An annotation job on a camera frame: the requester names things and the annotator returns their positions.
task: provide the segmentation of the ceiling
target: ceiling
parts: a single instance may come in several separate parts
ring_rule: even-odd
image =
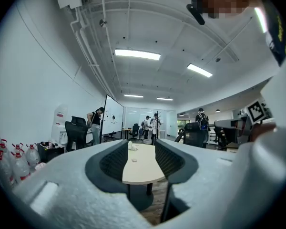
[[[263,81],[260,84],[251,87],[245,91],[242,91],[238,94],[232,95],[228,98],[222,99],[220,101],[216,101],[211,104],[207,104],[204,106],[200,106],[200,108],[204,109],[204,112],[207,115],[212,115],[215,113],[217,109],[219,109],[221,112],[224,111],[231,111],[235,109],[241,109],[253,102],[256,99],[261,98],[260,91],[262,88],[266,85],[267,81]],[[186,114],[184,114],[184,117],[181,117],[182,119],[184,118],[195,118],[196,115],[198,114],[198,109],[191,109],[189,111],[186,111]]]
[[[270,56],[253,9],[229,19],[205,17],[199,25],[187,11],[190,0],[105,0],[110,47],[160,53],[159,61],[113,56],[103,18],[101,0],[84,5],[92,24],[87,31],[90,47],[98,59],[117,100],[124,94],[143,95],[145,101],[173,98],[170,104],[189,102],[223,87],[259,67]],[[212,73],[206,78],[187,69],[192,63]]]

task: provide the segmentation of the man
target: man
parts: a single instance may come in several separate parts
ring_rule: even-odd
[[[145,134],[144,134],[144,139],[148,139],[148,131],[149,128],[151,128],[151,125],[148,125],[148,120],[149,120],[149,116],[146,117],[146,119],[144,120],[144,126],[145,126]]]
[[[205,131],[205,139],[202,148],[206,148],[206,143],[209,140],[209,117],[204,113],[203,108],[199,108],[198,115],[196,115],[195,121],[199,123],[199,127],[201,128],[201,130]]]
[[[154,119],[151,119],[150,124],[152,125],[152,145],[154,144],[154,140],[157,138],[157,129],[162,125],[160,120],[158,119],[158,114],[155,113],[154,115]]]
[[[266,43],[280,66],[286,57],[286,24],[270,0],[192,0],[192,4],[187,5],[201,25],[205,23],[203,13],[213,19],[224,18],[240,14],[248,7],[255,8],[260,20],[266,17],[263,23]]]
[[[87,114],[87,126],[91,128],[94,143],[93,145],[100,144],[100,127],[101,127],[101,114],[104,113],[103,107],[97,109],[95,112]]]

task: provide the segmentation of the whiteboard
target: whiteboard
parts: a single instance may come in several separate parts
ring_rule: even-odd
[[[102,135],[110,134],[112,132],[122,131],[124,107],[106,96],[105,111],[103,114]]]

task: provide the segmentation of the fluorescent light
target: fluorescent light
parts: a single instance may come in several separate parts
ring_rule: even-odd
[[[137,95],[129,95],[129,94],[124,94],[125,97],[143,97],[143,96],[137,96]]]
[[[268,31],[267,22],[264,13],[261,11],[260,8],[255,8],[255,12],[258,16],[259,22],[261,23],[263,33]]]
[[[201,69],[201,68],[199,68],[193,64],[189,64],[189,66],[187,68],[192,70],[192,71],[195,71],[197,73],[203,74],[204,76],[206,76],[208,78],[212,76],[212,74],[209,73],[208,71],[205,71],[205,70],[203,70],[203,69]]]
[[[153,59],[153,60],[159,60],[160,56],[161,56],[160,54],[153,53],[153,52],[143,52],[143,51],[127,50],[127,49],[116,49],[115,55],[116,56],[128,56],[128,57]]]
[[[168,100],[168,101],[172,101],[173,99],[171,98],[161,98],[161,97],[157,97],[158,100]]]

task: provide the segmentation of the wooden floor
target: wooden floor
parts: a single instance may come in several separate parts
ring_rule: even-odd
[[[153,183],[153,203],[140,213],[153,225],[160,224],[160,218],[165,204],[167,180]]]

